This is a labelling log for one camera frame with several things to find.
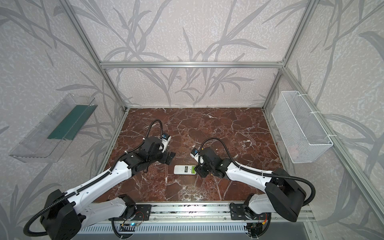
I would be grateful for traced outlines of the red white remote control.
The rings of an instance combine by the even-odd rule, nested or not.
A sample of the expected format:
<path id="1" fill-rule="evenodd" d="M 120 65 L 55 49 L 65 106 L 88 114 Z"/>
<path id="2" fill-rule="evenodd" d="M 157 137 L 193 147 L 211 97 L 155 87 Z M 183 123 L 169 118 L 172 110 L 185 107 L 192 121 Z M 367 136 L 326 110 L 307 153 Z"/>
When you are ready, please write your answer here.
<path id="1" fill-rule="evenodd" d="M 195 166 L 191 165 L 175 165 L 175 175 L 196 175 Z"/>

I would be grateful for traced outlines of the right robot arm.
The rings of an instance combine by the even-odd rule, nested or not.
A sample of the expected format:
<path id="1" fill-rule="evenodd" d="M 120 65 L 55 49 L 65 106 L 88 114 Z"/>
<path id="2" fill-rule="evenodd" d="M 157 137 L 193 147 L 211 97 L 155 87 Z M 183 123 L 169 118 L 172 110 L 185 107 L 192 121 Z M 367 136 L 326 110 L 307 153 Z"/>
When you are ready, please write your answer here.
<path id="1" fill-rule="evenodd" d="M 243 206 L 249 219 L 263 213 L 276 213 L 290 222 L 296 222 L 303 206 L 316 196 L 315 186 L 306 179 L 289 175 L 283 169 L 263 171 L 241 165 L 231 158 L 221 159 L 211 148 L 194 148 L 191 157 L 198 165 L 196 173 L 205 178 L 213 175 L 244 183 L 263 192 L 251 194 Z"/>

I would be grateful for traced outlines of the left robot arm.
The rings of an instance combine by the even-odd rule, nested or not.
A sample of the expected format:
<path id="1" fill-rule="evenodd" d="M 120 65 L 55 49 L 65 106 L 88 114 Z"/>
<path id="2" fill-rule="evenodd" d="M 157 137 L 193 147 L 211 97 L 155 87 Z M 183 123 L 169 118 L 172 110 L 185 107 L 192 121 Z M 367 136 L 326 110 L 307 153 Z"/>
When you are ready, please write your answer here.
<path id="1" fill-rule="evenodd" d="M 133 211 L 134 201 L 122 195 L 111 201 L 92 202 L 119 183 L 144 172 L 153 163 L 169 165 L 175 153 L 167 149 L 171 136 L 148 137 L 131 151 L 125 151 L 114 164 L 87 182 L 49 194 L 45 207 L 27 221 L 27 237 L 49 236 L 52 240 L 70 240 L 80 230 L 106 219 L 120 218 Z"/>

